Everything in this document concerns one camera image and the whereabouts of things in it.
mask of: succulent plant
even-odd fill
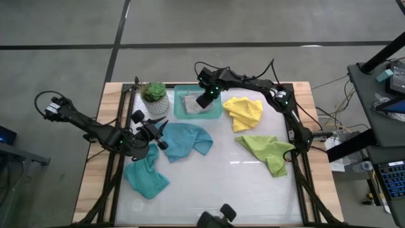
[[[144,101],[149,103],[160,101],[166,96],[166,86],[161,82],[149,82],[141,85],[140,95]]]

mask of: blue cloth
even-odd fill
[[[206,155],[213,145],[208,132],[189,123],[168,123],[163,130],[162,141],[169,145],[169,148],[163,151],[169,162],[188,156],[192,148]]]
[[[151,144],[149,146],[150,149],[146,158],[127,165],[124,176],[135,191],[147,199],[152,199],[170,182],[166,177],[159,174],[154,166],[154,161],[159,156],[157,145]]]

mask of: potted plant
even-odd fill
[[[161,82],[148,82],[138,84],[140,98],[147,110],[152,114],[162,114],[169,108],[169,98],[166,93],[166,86]]]

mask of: gray concrete floor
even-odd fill
[[[124,0],[0,0],[0,45],[112,44]],[[171,42],[386,41],[405,30],[394,0],[133,0],[122,44]],[[120,50],[113,82],[195,81],[193,64],[230,65],[261,72],[276,58],[280,80],[305,80],[313,87],[347,73],[382,46],[267,47]],[[34,165],[18,201],[15,227],[66,225],[72,219],[89,144],[72,125],[43,120],[34,96],[56,90],[95,116],[111,50],[0,51],[0,125],[19,133],[16,146],[52,157]],[[404,56],[405,50],[397,53]],[[346,80],[313,90],[315,104],[333,111]],[[44,96],[40,105],[51,97]],[[345,125],[368,124],[355,96],[342,114]],[[337,182],[346,221],[395,227],[382,208],[363,206],[366,182]]]

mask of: teal tray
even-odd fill
[[[187,96],[189,92],[204,92],[198,85],[176,85],[175,86],[175,116],[179,119],[210,119],[219,118],[222,115],[222,101],[221,96],[215,99],[212,104],[213,107],[209,111],[199,114],[187,114],[183,105],[181,97]]]

